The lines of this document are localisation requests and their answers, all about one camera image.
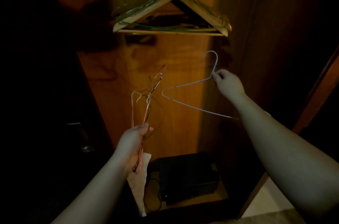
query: person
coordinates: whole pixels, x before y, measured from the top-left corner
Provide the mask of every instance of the person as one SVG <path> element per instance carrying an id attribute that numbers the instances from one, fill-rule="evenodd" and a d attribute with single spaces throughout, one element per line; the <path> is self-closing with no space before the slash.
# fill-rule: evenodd
<path id="1" fill-rule="evenodd" d="M 245 94 L 236 75 L 222 69 L 212 76 L 219 91 L 239 111 L 267 173 L 295 208 L 316 220 L 337 209 L 339 163 L 262 110 Z M 145 123 L 127 130 L 110 160 L 52 223 L 106 222 L 148 128 Z"/>

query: person's right arm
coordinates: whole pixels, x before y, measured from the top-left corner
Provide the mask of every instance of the person's right arm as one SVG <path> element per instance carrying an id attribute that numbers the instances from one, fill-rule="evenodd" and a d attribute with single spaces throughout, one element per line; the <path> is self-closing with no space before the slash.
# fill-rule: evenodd
<path id="1" fill-rule="evenodd" d="M 321 219 L 339 204 L 339 163 L 277 122 L 227 70 L 213 73 L 241 120 L 267 173 L 299 211 Z"/>

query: purple wire hanger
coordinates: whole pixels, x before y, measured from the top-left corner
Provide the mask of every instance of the purple wire hanger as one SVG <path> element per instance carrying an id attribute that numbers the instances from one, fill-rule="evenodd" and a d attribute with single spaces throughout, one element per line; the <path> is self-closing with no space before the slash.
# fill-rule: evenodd
<path id="1" fill-rule="evenodd" d="M 180 104 L 183 104 L 183 105 L 185 105 L 185 106 L 191 107 L 191 108 L 193 108 L 193 109 L 197 109 L 197 110 L 199 110 L 199 111 L 204 111 L 204 112 L 207 112 L 207 113 L 211 113 L 211 114 L 218 115 L 218 116 L 222 116 L 222 117 L 226 117 L 226 118 L 238 119 L 238 118 L 233 118 L 233 117 L 230 117 L 230 116 L 226 116 L 226 115 L 222 115 L 222 114 L 218 114 L 218 113 L 214 113 L 214 112 L 202 110 L 202 109 L 199 109 L 199 108 L 190 106 L 190 105 L 188 105 L 188 104 L 185 104 L 185 103 L 183 103 L 183 102 L 179 102 L 179 101 L 177 101 L 177 100 L 174 100 L 174 99 L 169 98 L 169 97 L 167 97 L 166 95 L 164 95 L 164 91 L 165 91 L 165 90 L 168 90 L 168 89 L 174 89 L 174 88 L 178 88 L 178 87 L 184 87 L 184 86 L 188 86 L 188 85 L 192 85 L 192 84 L 196 84 L 196 83 L 199 83 L 199 82 L 202 82 L 202 81 L 209 80 L 209 79 L 212 77 L 212 73 L 215 71 L 215 67 L 217 66 L 218 55 L 217 55 L 217 53 L 216 53 L 215 51 L 208 51 L 208 52 L 206 52 L 206 53 L 204 54 L 204 56 L 202 56 L 202 59 L 201 59 L 201 62 L 202 62 L 202 60 L 205 58 L 206 54 L 207 54 L 207 53 L 210 53 L 210 52 L 213 52 L 213 53 L 215 54 L 215 56 L 217 56 L 217 59 L 216 59 L 216 61 L 215 61 L 213 70 L 212 70 L 212 72 L 211 72 L 211 74 L 210 74 L 210 76 L 209 76 L 208 78 L 205 78 L 205 79 L 199 80 L 199 81 L 195 81 L 195 82 L 192 82 L 192 83 L 189 83 L 189 84 L 185 84 L 185 85 L 180 85 L 180 86 L 176 86 L 176 87 L 165 88 L 165 89 L 163 89 L 163 91 L 161 92 L 161 95 L 162 95 L 163 97 L 166 97 L 167 99 L 170 99 L 170 100 L 172 100 L 172 101 L 178 102 L 178 103 L 180 103 Z"/>

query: paper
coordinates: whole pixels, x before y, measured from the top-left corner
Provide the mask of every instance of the paper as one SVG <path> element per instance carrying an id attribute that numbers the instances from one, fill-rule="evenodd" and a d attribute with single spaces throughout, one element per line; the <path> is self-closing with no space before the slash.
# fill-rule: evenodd
<path id="1" fill-rule="evenodd" d="M 142 217 L 146 216 L 145 206 L 144 206 L 144 190 L 147 177 L 147 166 L 150 161 L 151 155 L 149 153 L 144 153 L 141 161 L 141 169 L 138 174 L 134 172 L 129 173 L 127 176 L 127 181 L 134 199 L 138 205 L 139 215 Z"/>

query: black electronic device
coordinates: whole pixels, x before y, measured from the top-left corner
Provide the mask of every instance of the black electronic device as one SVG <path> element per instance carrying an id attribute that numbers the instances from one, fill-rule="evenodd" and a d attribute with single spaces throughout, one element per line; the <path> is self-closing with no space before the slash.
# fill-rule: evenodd
<path id="1" fill-rule="evenodd" d="M 160 197 L 166 205 L 214 193 L 218 186 L 219 173 L 206 153 L 159 158 L 157 165 Z"/>

